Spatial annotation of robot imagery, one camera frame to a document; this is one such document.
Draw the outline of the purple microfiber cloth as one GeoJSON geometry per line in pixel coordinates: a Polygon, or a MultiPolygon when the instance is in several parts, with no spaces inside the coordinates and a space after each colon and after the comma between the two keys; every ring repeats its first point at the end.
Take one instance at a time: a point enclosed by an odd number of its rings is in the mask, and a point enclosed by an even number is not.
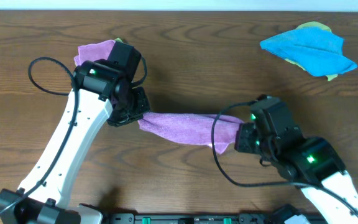
{"type": "Polygon", "coordinates": [[[215,117],[215,114],[148,112],[138,120],[138,124],[141,130],[166,140],[179,144],[215,147],[216,153],[222,154],[236,141],[239,126],[244,122],[233,116],[221,115],[212,131],[215,117]]]}

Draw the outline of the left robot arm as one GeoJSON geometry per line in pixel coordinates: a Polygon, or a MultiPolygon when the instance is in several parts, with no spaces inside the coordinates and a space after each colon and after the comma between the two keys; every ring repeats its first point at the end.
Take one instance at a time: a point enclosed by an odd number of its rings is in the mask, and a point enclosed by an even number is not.
{"type": "Polygon", "coordinates": [[[145,59],[85,61],[70,73],[65,112],[34,168],[16,191],[0,192],[3,223],[102,223],[92,205],[70,207],[78,171],[105,123],[120,127],[141,119],[150,109],[135,71],[145,59]]]}

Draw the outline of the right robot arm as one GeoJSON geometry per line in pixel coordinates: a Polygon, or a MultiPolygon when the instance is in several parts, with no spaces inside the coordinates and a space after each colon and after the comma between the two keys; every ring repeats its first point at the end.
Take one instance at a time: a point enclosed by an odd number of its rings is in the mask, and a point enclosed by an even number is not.
{"type": "Polygon", "coordinates": [[[235,149],[258,154],[279,175],[300,183],[303,195],[327,223],[358,223],[358,193],[346,166],[321,137],[306,137],[279,98],[262,95],[250,103],[251,121],[237,132],[235,149]]]}

